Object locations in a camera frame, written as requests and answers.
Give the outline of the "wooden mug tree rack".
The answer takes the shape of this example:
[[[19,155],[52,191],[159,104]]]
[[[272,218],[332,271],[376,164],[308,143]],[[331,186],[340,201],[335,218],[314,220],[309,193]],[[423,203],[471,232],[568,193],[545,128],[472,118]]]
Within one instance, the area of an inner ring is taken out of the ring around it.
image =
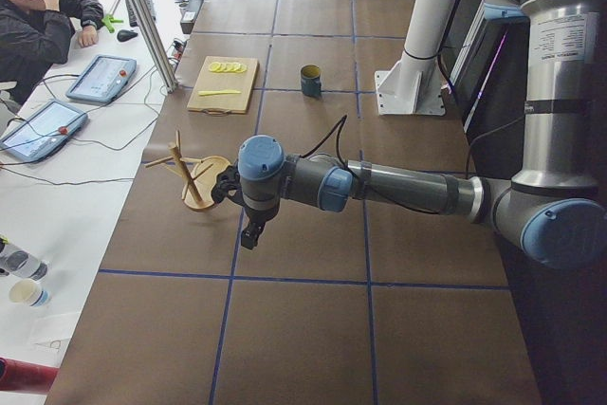
[[[212,188],[216,178],[227,170],[230,162],[223,156],[192,158],[182,155],[180,131],[168,145],[170,154],[144,165],[145,168],[162,166],[183,180],[182,202],[192,211],[202,212],[215,205]]]

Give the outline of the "dark green ribbed mug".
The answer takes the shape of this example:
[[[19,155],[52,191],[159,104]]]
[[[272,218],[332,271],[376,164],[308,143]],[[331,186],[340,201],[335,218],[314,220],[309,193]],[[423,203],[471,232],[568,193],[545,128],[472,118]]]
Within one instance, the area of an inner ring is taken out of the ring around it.
[[[300,70],[300,82],[305,96],[317,99],[322,95],[321,70],[317,65],[304,65]]]

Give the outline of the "white paper cup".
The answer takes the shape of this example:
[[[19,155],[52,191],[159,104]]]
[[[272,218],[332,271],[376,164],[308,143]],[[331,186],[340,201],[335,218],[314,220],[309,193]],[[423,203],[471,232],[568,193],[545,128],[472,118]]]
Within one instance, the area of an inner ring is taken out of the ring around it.
[[[50,296],[40,283],[31,279],[23,279],[10,289],[9,300],[14,304],[37,307],[47,304]]]

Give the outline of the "bamboo cutting board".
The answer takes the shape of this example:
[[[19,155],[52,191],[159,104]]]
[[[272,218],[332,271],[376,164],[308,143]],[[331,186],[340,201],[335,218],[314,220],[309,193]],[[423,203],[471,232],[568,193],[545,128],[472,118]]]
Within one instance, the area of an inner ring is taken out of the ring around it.
[[[245,73],[210,72],[211,62],[246,64]],[[192,94],[187,103],[187,109],[192,112],[205,112],[207,114],[246,114],[251,98],[251,92],[257,76],[259,62],[255,58],[207,56],[194,85]],[[200,90],[236,89],[239,95],[219,95],[199,97]]]

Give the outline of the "yellow plastic knife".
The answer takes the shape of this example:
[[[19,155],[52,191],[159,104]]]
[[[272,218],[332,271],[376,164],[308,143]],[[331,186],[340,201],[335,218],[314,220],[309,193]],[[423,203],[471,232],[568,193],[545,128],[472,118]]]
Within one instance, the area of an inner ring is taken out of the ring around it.
[[[236,89],[220,89],[220,90],[200,90],[197,92],[199,97],[211,97],[219,95],[239,95],[242,92]]]

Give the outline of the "far blue teach pendant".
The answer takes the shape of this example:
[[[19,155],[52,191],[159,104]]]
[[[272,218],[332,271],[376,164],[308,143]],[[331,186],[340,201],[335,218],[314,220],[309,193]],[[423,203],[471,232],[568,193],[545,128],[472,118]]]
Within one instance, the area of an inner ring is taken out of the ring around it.
[[[113,101],[136,73],[137,61],[112,55],[97,55],[65,92],[74,101],[106,105]]]

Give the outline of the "blue teach pendant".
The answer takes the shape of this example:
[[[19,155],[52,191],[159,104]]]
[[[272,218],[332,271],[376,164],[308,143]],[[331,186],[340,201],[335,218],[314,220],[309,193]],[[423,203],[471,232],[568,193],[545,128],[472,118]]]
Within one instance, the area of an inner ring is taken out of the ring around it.
[[[65,92],[74,101],[106,105],[113,101],[136,73],[137,61],[112,55],[97,55]]]
[[[35,163],[59,151],[88,122],[86,112],[51,100],[1,138],[1,151]]]

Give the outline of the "black box with label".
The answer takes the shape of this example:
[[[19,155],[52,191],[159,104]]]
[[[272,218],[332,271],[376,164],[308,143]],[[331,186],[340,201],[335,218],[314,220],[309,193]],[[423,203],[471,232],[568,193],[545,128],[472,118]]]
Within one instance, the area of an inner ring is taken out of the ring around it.
[[[180,26],[183,34],[191,34],[204,0],[184,0],[179,4]]]

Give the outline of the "black computer mouse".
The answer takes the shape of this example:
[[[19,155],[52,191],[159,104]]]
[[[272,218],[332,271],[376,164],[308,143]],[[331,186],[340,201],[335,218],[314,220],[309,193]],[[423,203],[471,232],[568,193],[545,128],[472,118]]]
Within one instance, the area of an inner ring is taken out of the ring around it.
[[[134,39],[135,37],[138,36],[138,33],[130,30],[130,29],[121,29],[118,33],[117,33],[117,40],[120,43],[125,43],[129,40]]]

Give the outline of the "near blue teach pendant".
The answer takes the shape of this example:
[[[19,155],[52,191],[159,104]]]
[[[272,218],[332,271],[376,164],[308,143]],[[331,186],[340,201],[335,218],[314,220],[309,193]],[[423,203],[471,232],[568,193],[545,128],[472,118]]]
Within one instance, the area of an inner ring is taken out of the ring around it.
[[[59,151],[88,122],[86,112],[51,100],[1,138],[1,151],[35,163]]]

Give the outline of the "green plastic tool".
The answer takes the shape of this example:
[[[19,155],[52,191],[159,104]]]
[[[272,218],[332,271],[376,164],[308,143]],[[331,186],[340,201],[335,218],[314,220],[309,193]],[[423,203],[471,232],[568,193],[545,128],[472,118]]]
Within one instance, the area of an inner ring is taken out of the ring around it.
[[[109,33],[114,33],[116,31],[115,24],[123,23],[121,19],[115,18],[114,15],[111,13],[105,14],[101,22],[106,27]]]

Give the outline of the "clear water bottle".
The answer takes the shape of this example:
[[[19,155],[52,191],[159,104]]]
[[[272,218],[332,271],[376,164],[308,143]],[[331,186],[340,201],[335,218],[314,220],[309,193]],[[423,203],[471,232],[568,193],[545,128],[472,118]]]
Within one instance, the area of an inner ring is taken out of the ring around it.
[[[21,279],[41,280],[46,276],[47,263],[1,237],[1,268]]]

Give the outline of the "seated person black jacket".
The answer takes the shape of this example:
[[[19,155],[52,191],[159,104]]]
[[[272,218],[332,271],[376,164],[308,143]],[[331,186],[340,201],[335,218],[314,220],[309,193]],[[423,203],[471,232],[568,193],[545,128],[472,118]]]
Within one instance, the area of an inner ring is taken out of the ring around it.
[[[64,64],[80,21],[81,47],[98,42],[104,17],[98,0],[1,0],[1,81],[17,111],[55,64]]]

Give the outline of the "red cylinder object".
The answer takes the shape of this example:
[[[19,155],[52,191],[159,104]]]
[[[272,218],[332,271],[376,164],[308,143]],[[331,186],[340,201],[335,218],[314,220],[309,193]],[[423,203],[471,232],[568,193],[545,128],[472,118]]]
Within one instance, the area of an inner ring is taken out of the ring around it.
[[[46,395],[58,373],[57,367],[1,358],[1,390]]]

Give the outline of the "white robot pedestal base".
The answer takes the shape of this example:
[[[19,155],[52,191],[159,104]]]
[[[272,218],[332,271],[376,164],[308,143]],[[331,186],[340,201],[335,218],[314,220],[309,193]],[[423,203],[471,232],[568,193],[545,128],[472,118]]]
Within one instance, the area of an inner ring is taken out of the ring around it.
[[[400,59],[375,73],[380,115],[445,114],[436,60],[454,5],[455,0],[414,1]]]

